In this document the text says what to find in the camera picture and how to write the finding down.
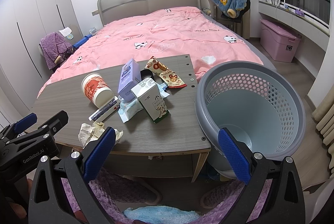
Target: gray wood tabletop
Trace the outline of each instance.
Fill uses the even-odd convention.
[[[154,124],[143,110],[126,123],[122,122],[117,111],[104,120],[106,126],[124,131],[112,153],[177,155],[210,151],[211,145],[208,140],[202,140],[205,135],[195,114],[197,81],[190,55],[158,60],[175,71],[187,86],[181,89],[167,88],[166,91],[170,96],[164,100],[170,114],[157,124]],[[139,62],[140,68],[144,69],[146,63],[147,61]],[[95,71],[101,74],[116,95],[122,66]],[[81,82],[86,76],[87,73],[47,85],[32,107],[32,112],[37,115],[38,121],[29,130],[36,130],[43,122],[64,110],[69,120],[68,124],[55,135],[56,142],[72,147],[82,147],[78,139],[81,124],[92,125],[88,117],[97,110],[97,107],[81,91]],[[162,83],[156,75],[155,80],[157,83]]]

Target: pink duvet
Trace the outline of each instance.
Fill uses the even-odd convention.
[[[197,80],[227,61],[263,64],[234,33],[208,21],[198,8],[170,8],[109,23],[56,70],[39,95],[48,84],[125,64],[131,58],[142,61],[181,54],[190,54]]]

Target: gray basket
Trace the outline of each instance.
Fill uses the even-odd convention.
[[[198,84],[195,109],[214,146],[208,162],[221,172],[231,169],[218,144],[223,127],[252,152],[273,160],[291,156],[305,132],[297,92],[281,75],[256,63],[232,61],[210,69]]]

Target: blue gripper pad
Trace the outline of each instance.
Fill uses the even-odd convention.
[[[251,179],[249,162],[225,129],[219,131],[218,143],[237,178],[248,184]]]
[[[35,113],[31,113],[30,115],[27,115],[20,121],[16,122],[14,126],[14,132],[19,134],[23,133],[26,129],[31,127],[37,122],[37,116]]]
[[[83,179],[86,183],[96,178],[110,151],[113,149],[116,141],[115,130],[110,128],[102,136],[102,139],[98,139],[98,141],[98,144],[85,161]]]

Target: red paper cup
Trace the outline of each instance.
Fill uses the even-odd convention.
[[[98,73],[87,75],[81,83],[81,90],[98,108],[114,97],[113,91]]]

